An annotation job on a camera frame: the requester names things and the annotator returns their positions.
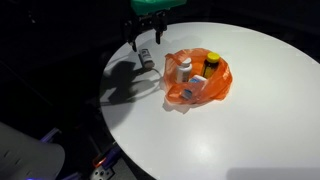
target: orange plastic bag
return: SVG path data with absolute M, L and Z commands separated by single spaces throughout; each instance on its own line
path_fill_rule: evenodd
M 164 82 L 166 85 L 166 99 L 170 103 L 202 104 L 211 100 L 223 100 L 227 96 L 232 83 L 232 74 L 228 63 L 221 57 L 216 71 L 206 81 L 198 83 L 184 82 L 179 84 L 175 81 L 177 66 L 188 57 L 192 59 L 190 78 L 194 75 L 201 75 L 203 63 L 209 52 L 211 51 L 196 48 L 181 50 L 175 54 L 167 54 L 165 56 Z M 192 91 L 192 96 L 188 100 L 181 97 L 184 89 Z

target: table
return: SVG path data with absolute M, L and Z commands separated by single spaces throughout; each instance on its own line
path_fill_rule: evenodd
M 138 56 L 123 45 L 104 70 L 100 102 L 115 140 L 151 176 L 320 178 L 320 65 L 308 55 L 266 34 L 218 23 L 170 25 L 160 45 L 154 31 L 140 35 L 137 45 L 149 49 L 155 70 L 138 75 Z M 160 83 L 164 56 L 196 47 L 229 63 L 230 93 L 223 101 L 170 109 Z

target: white bottle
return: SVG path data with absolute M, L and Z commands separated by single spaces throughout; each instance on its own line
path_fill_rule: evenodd
M 139 50 L 139 58 L 145 69 L 151 70 L 154 67 L 154 62 L 148 49 Z
M 187 58 L 181 63 L 180 66 L 177 67 L 176 82 L 177 83 L 188 82 L 191 69 L 192 69 L 191 58 Z

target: bottle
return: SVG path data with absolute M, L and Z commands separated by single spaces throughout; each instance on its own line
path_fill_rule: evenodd
M 210 78 L 219 65 L 220 55 L 214 52 L 210 52 L 207 55 L 207 59 L 204 61 L 201 75 L 204 78 Z
M 198 82 L 202 82 L 202 81 L 206 81 L 207 79 L 199 76 L 199 75 L 194 75 L 189 82 L 190 83 L 198 83 Z M 181 93 L 181 97 L 185 100 L 190 100 L 192 98 L 192 93 L 194 93 L 194 91 L 196 91 L 196 86 L 190 86 L 188 89 L 184 89 Z
M 150 70 L 154 67 L 154 62 L 148 49 L 139 50 L 139 59 L 143 68 Z
M 192 69 L 191 58 L 187 58 L 181 63 L 180 66 L 177 67 L 176 82 L 177 83 L 188 82 L 191 69 Z

